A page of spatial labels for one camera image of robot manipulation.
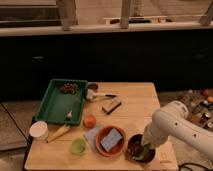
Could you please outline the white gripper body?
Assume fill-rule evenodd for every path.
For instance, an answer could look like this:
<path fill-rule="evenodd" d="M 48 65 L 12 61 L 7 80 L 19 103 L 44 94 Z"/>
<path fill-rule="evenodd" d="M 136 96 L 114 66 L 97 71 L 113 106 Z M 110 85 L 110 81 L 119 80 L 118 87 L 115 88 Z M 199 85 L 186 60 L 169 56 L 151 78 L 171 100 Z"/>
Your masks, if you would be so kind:
<path fill-rule="evenodd" d="M 150 122 L 144 129 L 142 142 L 143 146 L 149 144 L 151 149 L 158 148 L 168 140 L 168 135 Z"/>

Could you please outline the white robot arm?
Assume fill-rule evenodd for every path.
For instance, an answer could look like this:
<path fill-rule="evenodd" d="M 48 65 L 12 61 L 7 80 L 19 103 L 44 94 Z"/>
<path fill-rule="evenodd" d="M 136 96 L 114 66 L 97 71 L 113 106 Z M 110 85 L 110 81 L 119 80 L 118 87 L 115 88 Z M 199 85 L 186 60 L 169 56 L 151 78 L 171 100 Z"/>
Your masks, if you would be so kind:
<path fill-rule="evenodd" d="M 213 132 L 189 122 L 188 115 L 187 107 L 180 101 L 172 101 L 155 110 L 151 122 L 144 129 L 142 145 L 158 148 L 173 136 L 213 160 Z"/>

